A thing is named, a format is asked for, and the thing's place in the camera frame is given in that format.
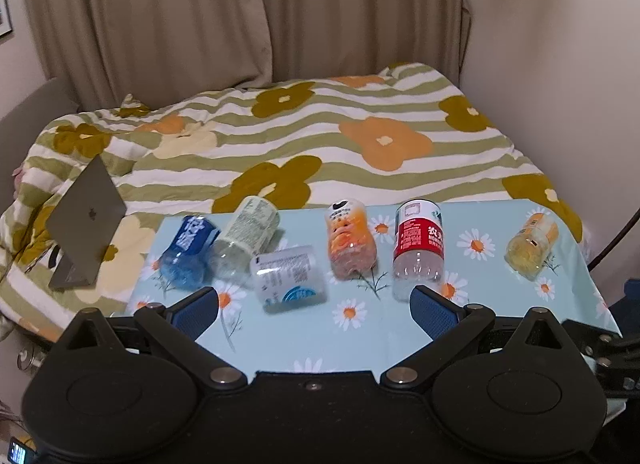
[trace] curtain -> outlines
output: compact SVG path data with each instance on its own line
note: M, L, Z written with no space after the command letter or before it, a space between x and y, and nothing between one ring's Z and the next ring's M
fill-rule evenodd
M26 0L48 78L85 110L131 92L151 108L271 81L262 0Z
M458 82L469 24L463 0L264 0L264 6L274 81L370 74L419 61Z

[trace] striped bedspread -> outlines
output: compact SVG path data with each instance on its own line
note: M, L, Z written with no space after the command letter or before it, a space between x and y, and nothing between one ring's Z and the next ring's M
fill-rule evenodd
M60 258L46 219L101 155L127 203L94 287L50 291ZM122 311L164 215L225 213L259 194L280 209L356 198L366 205L529 198L582 240L550 181L441 73L420 63L374 76L203 92L149 111L66 115L26 158L18 198L0 219L0 311L57 339L79 309Z

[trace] blue label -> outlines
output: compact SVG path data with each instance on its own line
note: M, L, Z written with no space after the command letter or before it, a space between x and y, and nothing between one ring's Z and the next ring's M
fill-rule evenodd
M308 298L309 296L315 296L316 292L312 289L306 287L294 287L293 289L287 291L287 293L282 298L282 301L295 301L297 299Z
M187 215L182 219L182 225L171 242L169 249L182 251L184 254L199 254L209 247L220 230L201 216Z

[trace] black cable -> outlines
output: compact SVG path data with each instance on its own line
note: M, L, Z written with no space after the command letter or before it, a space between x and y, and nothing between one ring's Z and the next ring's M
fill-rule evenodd
M589 272L595 269L595 267L603 260L603 258L607 256L607 254L609 254L617 244L620 243L620 240L622 240L631 230L631 228L636 225L636 222L638 220L640 220L640 208L638 209L638 211L636 211L636 214L633 215L631 219L626 223L625 227L620 230L616 237L609 242L608 246L605 247L598 256L596 256L589 262L589 265L587 265L587 269L589 270Z

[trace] blue plastic bottle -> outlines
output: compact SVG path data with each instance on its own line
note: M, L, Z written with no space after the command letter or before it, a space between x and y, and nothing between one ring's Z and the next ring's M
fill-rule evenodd
M187 215L171 245L159 260L160 274L175 287L202 288L207 273L206 256L220 230L200 215Z

